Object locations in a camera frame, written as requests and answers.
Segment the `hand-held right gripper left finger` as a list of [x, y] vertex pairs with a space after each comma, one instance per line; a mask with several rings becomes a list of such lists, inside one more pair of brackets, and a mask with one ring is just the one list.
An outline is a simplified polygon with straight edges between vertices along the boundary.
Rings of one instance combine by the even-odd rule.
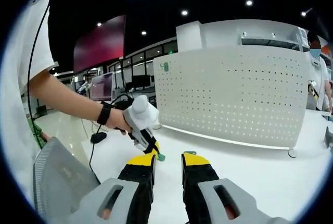
[[69, 223], [147, 223], [153, 203], [156, 154], [127, 162], [118, 178], [110, 178], [84, 196]]

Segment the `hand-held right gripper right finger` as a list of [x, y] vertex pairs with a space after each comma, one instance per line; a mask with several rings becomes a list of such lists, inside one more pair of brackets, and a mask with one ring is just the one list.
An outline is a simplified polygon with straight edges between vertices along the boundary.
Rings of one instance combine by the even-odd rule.
[[182, 154], [183, 202], [189, 223], [289, 223], [270, 217], [255, 198], [229, 179], [220, 179], [196, 152]]

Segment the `person's left hand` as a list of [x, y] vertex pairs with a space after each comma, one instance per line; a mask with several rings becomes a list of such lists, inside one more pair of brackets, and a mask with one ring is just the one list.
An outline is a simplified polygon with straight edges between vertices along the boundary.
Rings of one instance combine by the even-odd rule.
[[110, 129], [119, 129], [123, 135], [132, 132], [132, 128], [125, 121], [123, 111], [112, 108], [110, 111], [109, 118], [105, 124]]

